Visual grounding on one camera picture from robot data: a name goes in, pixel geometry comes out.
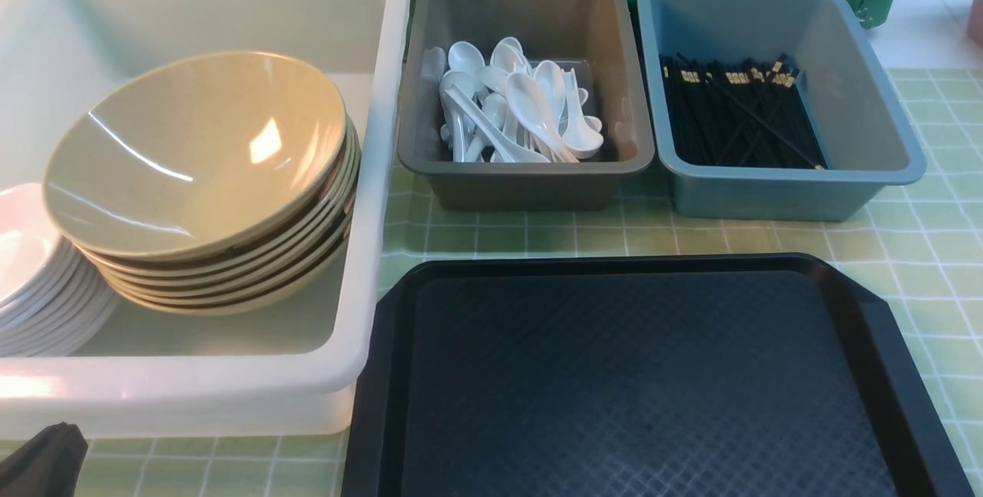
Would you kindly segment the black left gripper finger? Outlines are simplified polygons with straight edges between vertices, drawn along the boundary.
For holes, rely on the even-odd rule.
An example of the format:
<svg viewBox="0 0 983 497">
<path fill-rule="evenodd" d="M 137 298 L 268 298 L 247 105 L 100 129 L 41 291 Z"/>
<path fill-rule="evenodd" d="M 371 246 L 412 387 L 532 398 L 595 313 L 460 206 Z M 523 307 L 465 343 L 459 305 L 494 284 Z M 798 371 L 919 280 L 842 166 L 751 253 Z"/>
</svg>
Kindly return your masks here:
<svg viewBox="0 0 983 497">
<path fill-rule="evenodd" d="M 74 496 L 87 451 L 78 425 L 49 425 L 3 459 L 1 495 Z"/>
</svg>

